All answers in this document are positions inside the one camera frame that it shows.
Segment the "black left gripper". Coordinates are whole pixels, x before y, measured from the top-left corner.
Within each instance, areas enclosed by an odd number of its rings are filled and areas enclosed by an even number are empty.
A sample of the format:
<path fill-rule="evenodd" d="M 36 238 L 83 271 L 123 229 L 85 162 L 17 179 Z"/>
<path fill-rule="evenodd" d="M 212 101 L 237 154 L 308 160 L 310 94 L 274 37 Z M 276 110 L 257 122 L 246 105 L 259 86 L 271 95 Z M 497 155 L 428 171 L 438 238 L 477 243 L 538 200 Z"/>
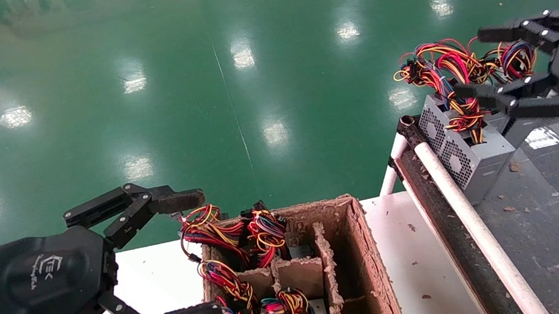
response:
<path fill-rule="evenodd" d="M 109 246 L 122 249 L 156 214 L 194 210 L 204 201 L 201 189 L 129 183 L 67 210 L 69 229 L 61 234 L 0 245 L 0 314 L 140 314 L 108 292 L 117 270 Z M 109 219 L 105 238 L 86 229 Z M 222 306 L 206 302 L 164 314 L 222 314 Z"/>

